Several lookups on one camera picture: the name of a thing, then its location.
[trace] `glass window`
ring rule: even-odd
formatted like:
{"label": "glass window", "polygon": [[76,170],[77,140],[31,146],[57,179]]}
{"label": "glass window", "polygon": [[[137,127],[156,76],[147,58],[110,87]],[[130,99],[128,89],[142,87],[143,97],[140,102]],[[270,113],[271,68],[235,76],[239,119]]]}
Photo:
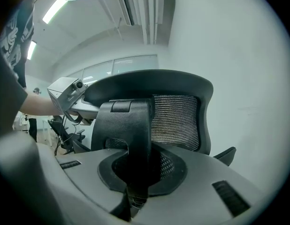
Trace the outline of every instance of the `glass window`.
{"label": "glass window", "polygon": [[76,73],[72,73],[72,74],[70,74],[70,75],[67,76],[67,77],[74,77],[74,78],[81,79],[82,75],[83,75],[83,71],[80,70],[80,71],[78,71],[78,72],[76,72]]}
{"label": "glass window", "polygon": [[83,83],[90,85],[102,78],[110,76],[112,74],[112,67],[113,61],[108,61],[85,68],[83,73]]}
{"label": "glass window", "polygon": [[114,60],[113,75],[136,70],[158,69],[157,55],[128,57]]}

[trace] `floor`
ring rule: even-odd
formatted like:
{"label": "floor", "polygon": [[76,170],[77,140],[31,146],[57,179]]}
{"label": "floor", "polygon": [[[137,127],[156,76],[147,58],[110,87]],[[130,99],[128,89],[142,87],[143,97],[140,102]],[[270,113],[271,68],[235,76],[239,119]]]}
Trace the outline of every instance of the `floor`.
{"label": "floor", "polygon": [[[47,130],[45,130],[45,136],[43,134],[43,130],[38,130],[37,142],[47,145],[51,149],[52,153],[54,153],[54,150],[55,150],[57,142],[58,142],[58,137],[53,130],[50,130],[50,135],[51,135],[52,147],[50,147],[50,145],[49,145]],[[57,155],[63,155],[65,152],[66,152],[66,150],[64,150],[61,147],[59,147],[57,149]]]}

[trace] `chair backrest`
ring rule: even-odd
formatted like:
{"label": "chair backrest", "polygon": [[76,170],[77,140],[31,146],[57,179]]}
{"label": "chair backrest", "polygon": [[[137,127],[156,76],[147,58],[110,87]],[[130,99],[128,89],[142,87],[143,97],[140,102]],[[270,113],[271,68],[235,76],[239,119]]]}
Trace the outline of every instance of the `chair backrest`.
{"label": "chair backrest", "polygon": [[55,121],[54,119],[52,119],[48,121],[48,123],[52,127],[53,131],[58,136],[61,136],[61,140],[63,141],[61,147],[69,150],[72,147],[72,141],[70,139],[69,134],[65,130],[65,127],[62,125],[61,121]]}
{"label": "chair backrest", "polygon": [[[209,154],[211,142],[206,110],[212,94],[212,84],[197,75],[171,70],[144,70],[97,81],[86,90],[84,100],[100,106],[110,100],[154,96],[152,141]],[[107,148],[122,145],[119,139],[106,142]]]}

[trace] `person's leg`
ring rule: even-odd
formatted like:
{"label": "person's leg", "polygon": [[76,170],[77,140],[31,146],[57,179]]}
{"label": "person's leg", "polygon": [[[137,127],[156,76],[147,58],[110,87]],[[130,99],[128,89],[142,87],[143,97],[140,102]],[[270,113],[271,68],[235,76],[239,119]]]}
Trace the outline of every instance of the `person's leg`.
{"label": "person's leg", "polygon": [[32,136],[32,138],[37,142],[37,119],[35,118],[29,118],[29,135]]}

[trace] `forearm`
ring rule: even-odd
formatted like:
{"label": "forearm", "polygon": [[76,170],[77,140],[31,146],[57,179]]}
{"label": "forearm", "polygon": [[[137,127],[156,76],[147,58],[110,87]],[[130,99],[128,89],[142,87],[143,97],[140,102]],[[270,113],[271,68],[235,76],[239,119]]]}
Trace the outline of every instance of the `forearm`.
{"label": "forearm", "polygon": [[30,93],[28,93],[20,111],[25,114],[36,116],[61,115],[61,112],[53,105],[50,98]]}

